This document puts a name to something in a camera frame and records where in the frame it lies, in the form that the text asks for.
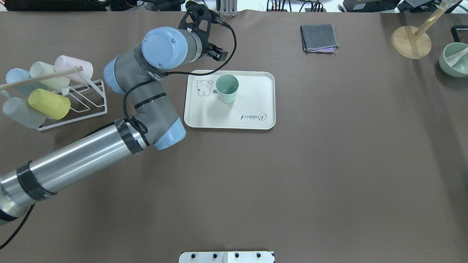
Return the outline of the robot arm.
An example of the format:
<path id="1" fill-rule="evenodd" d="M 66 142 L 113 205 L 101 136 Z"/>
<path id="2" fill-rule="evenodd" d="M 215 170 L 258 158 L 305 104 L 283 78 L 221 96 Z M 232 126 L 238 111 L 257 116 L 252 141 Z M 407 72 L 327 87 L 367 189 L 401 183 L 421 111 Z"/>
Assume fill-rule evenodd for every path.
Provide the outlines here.
<path id="1" fill-rule="evenodd" d="M 186 3 L 178 28 L 147 32 L 128 52 L 104 68 L 104 80 L 124 95 L 124 118 L 1 176 L 1 224 L 25 215 L 32 206 L 119 160 L 154 145 L 164 150 L 185 138 L 186 131 L 161 81 L 179 65 L 204 56 L 227 64 L 227 51 L 209 42 L 212 24 L 232 27 L 205 5 Z"/>

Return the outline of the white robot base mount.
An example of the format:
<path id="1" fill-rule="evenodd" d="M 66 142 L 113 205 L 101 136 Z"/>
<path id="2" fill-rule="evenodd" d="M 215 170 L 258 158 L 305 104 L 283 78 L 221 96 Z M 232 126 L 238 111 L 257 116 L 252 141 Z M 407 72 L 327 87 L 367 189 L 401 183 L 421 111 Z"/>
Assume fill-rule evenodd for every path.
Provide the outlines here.
<path id="1" fill-rule="evenodd" d="M 179 263 L 274 263 L 270 251 L 199 251 L 183 252 Z"/>

